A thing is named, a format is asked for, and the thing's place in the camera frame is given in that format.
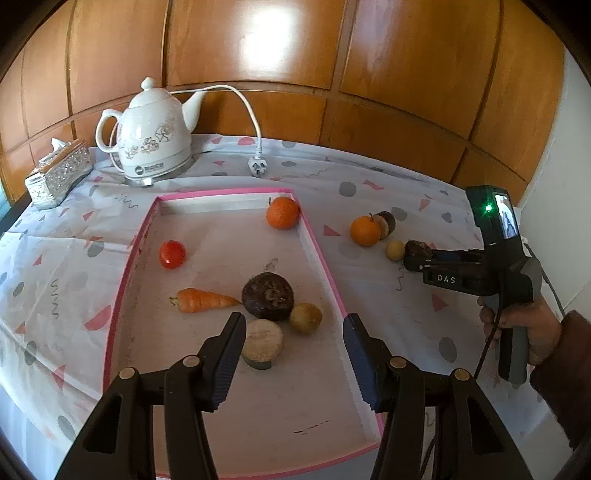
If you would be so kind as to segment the dark sleeved right forearm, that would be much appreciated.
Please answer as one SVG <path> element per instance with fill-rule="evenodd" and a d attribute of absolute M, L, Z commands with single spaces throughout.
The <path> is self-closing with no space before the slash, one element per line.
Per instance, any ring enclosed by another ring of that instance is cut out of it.
<path fill-rule="evenodd" d="M 561 322 L 559 342 L 530 376 L 532 387 L 556 416 L 575 450 L 590 435 L 590 322 L 577 311 Z"/>

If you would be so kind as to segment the person's right hand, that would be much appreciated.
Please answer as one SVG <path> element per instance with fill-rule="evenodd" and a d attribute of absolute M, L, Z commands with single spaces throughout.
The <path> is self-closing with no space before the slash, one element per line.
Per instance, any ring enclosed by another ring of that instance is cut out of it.
<path fill-rule="evenodd" d="M 525 327 L 528 334 L 529 363 L 559 365 L 564 321 L 559 321 L 543 298 L 527 305 L 508 308 L 498 320 L 499 329 Z"/>

